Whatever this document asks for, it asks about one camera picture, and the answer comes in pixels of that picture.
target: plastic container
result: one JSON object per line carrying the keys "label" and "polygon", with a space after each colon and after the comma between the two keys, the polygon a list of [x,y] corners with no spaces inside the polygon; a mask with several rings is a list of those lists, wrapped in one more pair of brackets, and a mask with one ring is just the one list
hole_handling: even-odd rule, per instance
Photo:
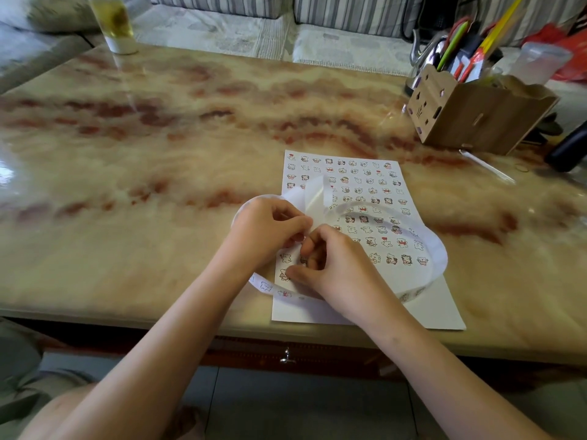
{"label": "plastic container", "polygon": [[510,75],[526,85],[544,85],[572,57],[571,51],[559,46],[528,42],[522,46],[522,52],[512,65]]}
{"label": "plastic container", "polygon": [[124,0],[89,0],[108,48],[116,54],[138,51]]}

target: white paper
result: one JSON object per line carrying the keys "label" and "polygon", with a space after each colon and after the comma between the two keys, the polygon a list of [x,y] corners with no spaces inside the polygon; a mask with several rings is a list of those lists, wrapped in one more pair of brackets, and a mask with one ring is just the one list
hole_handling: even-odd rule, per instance
{"label": "white paper", "polygon": [[[348,215],[344,214],[339,222],[341,231],[351,237],[361,239],[361,244],[363,244],[370,257],[373,257],[373,254],[378,255],[380,259],[373,259],[376,261],[375,265],[386,280],[391,278],[395,281],[394,284],[390,284],[392,288],[395,285],[394,290],[407,288],[412,291],[411,294],[405,295],[406,301],[409,300],[406,303],[406,308],[412,315],[427,328],[465,329],[464,322],[452,299],[444,277],[438,278],[430,285],[429,281],[426,280],[426,275],[432,274],[433,271],[433,266],[430,265],[433,253],[431,254],[427,250],[433,251],[435,248],[422,247],[420,244],[419,248],[416,249],[415,242],[422,238],[414,236],[417,232],[412,233],[409,230],[406,232],[406,226],[401,222],[402,220],[415,222],[414,227],[418,229],[420,227],[416,227],[417,225],[423,226],[422,219],[413,204],[412,197],[401,174],[399,164],[394,161],[342,158],[287,151],[283,167],[282,195],[294,192],[297,186],[314,188],[316,179],[321,176],[326,176],[327,184],[332,192],[332,197],[327,196],[325,199],[326,205],[330,203],[333,204],[332,207],[336,205],[340,207],[340,204],[345,203],[348,203],[349,206],[354,205],[353,212],[349,212]],[[367,225],[361,225],[362,223],[358,222],[357,217],[361,213],[358,211],[359,206],[356,204],[359,203],[364,204],[362,207],[367,208],[366,212],[362,210],[365,215],[369,215],[370,222]],[[376,225],[377,231],[374,230],[372,218],[379,214],[383,218],[386,213],[392,213],[396,219],[400,220],[398,227],[402,231],[401,234],[396,235],[390,231],[393,223],[389,221],[384,221],[385,225],[383,223]],[[355,222],[347,222],[348,219],[353,217]],[[391,246],[381,246],[382,238],[385,237],[391,243]],[[376,244],[376,246],[367,245],[367,238],[375,238],[369,241],[371,244]],[[401,247],[398,244],[398,238],[404,240]],[[410,257],[410,264],[402,262],[404,257],[401,257],[401,255]],[[394,262],[394,258],[397,259],[395,263],[390,264],[387,262],[388,260]],[[272,320],[300,323],[351,324],[324,301],[298,295],[298,292],[303,293],[304,291],[299,290],[299,284],[289,281],[284,274],[287,267],[297,262],[299,262],[299,245],[280,252],[276,259],[275,285],[277,289],[269,292],[265,290],[266,293],[273,293],[274,295]],[[393,276],[389,277],[389,272],[392,270]],[[420,287],[422,284],[419,286],[418,281],[423,281],[424,285],[428,285],[421,295],[419,295],[419,292],[422,289]],[[415,299],[412,299],[415,290],[417,290],[418,294],[416,294]]]}

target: sofa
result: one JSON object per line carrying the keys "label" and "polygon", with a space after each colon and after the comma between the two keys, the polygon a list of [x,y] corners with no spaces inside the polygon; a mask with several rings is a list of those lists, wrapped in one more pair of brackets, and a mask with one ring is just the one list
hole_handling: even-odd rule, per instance
{"label": "sofa", "polygon": [[[159,46],[293,61],[357,71],[408,75],[411,34],[423,0],[124,0],[137,41]],[[511,0],[465,3],[459,14],[476,14],[487,26]],[[526,14],[508,37],[506,72],[515,45],[548,22],[567,27],[587,0],[528,0]],[[0,21],[4,21],[0,0]],[[46,34],[0,23],[0,93],[99,46],[101,33]],[[585,90],[549,81],[561,96],[555,107],[570,131],[587,116]]]}

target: marble tabletop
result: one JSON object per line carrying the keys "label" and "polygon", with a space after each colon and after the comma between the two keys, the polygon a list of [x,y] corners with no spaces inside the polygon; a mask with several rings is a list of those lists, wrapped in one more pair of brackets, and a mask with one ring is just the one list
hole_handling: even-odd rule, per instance
{"label": "marble tabletop", "polygon": [[[279,193],[283,152],[393,159],[449,253],[459,354],[587,364],[587,198],[542,150],[423,146],[403,79],[191,50],[99,47],[0,97],[0,314],[148,326],[239,205]],[[373,346],[357,327],[271,322],[247,286],[220,334]]]}

